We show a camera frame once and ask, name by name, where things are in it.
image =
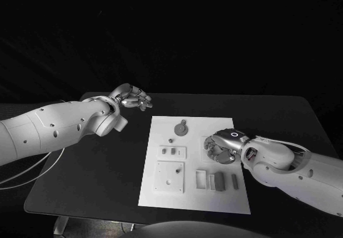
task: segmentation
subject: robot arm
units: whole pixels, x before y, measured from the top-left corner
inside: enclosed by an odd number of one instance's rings
[[[129,83],[108,96],[48,105],[0,121],[0,166],[28,156],[77,144],[88,134],[104,136],[121,131],[127,120],[120,106],[152,107],[152,98]]]
[[[322,211],[343,215],[342,160],[312,153],[288,142],[260,136],[250,139],[235,129],[225,129],[208,137],[205,149],[209,149],[209,158],[222,164],[241,159],[245,169],[261,184],[278,187]]]

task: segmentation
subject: dark wall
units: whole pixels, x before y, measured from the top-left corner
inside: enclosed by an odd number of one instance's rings
[[[340,2],[5,4],[0,25],[2,102],[77,100],[124,82],[154,93],[294,95],[343,139]]]

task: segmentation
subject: white paper sheet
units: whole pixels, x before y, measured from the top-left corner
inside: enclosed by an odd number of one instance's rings
[[[186,136],[178,136],[173,131],[182,120],[186,120],[189,128]],[[206,153],[202,148],[202,137],[211,136],[227,128],[234,128],[232,118],[153,117],[139,206],[251,214],[241,161],[222,165],[205,163],[202,159]],[[154,192],[156,161],[180,161],[159,158],[160,146],[186,147],[183,193],[180,194]],[[196,189],[196,170],[206,171],[206,190]],[[224,173],[225,191],[209,190],[208,176],[216,172]],[[238,178],[239,190],[234,189],[232,174]]]

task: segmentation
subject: mounting hole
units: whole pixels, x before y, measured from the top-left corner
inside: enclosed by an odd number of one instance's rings
[[[307,177],[312,177],[312,176],[313,176],[313,170],[309,170]]]

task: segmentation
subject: table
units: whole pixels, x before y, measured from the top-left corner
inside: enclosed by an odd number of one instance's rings
[[[108,92],[85,93],[81,100]],[[343,219],[260,184],[244,169],[251,215],[139,206],[152,116],[234,118],[248,135],[291,141],[319,154],[337,154],[309,102],[293,96],[150,94],[154,107],[121,109],[129,124],[107,136],[88,135],[65,149],[62,159],[36,181],[26,199],[31,213],[134,224],[206,221],[273,237],[335,237]],[[54,152],[45,169],[59,152]]]

